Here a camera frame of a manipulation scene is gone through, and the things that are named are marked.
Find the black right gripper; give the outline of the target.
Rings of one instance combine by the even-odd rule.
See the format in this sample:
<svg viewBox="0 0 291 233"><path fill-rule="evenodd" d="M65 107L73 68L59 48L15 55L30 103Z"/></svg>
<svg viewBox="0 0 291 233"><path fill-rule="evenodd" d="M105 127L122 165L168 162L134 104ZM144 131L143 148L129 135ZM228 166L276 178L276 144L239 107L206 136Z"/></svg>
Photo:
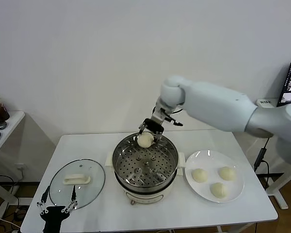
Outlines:
<svg viewBox="0 0 291 233"><path fill-rule="evenodd" d="M162 137L164 127L162 124L167 121L171 122L171 114L173 108L168 106L166 103L156 103L152 110L150 118L146 118L142 124L139 126L139 134L142 134L145 129L155 134L154 143L158 143Z"/></svg>

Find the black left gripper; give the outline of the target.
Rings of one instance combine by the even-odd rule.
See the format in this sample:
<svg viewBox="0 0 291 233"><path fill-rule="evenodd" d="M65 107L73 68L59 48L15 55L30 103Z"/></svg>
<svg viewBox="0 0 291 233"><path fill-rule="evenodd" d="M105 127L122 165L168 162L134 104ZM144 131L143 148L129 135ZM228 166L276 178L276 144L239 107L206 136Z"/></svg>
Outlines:
<svg viewBox="0 0 291 233"><path fill-rule="evenodd" d="M62 222L70 216L70 212L78 205L76 199L76 187L73 186L71 200L69 205L65 206L46 206L49 195L50 186L42 194L41 200L37 202L37 207L40 209L40 217L44 220L45 225L43 233L59 233Z"/></svg>

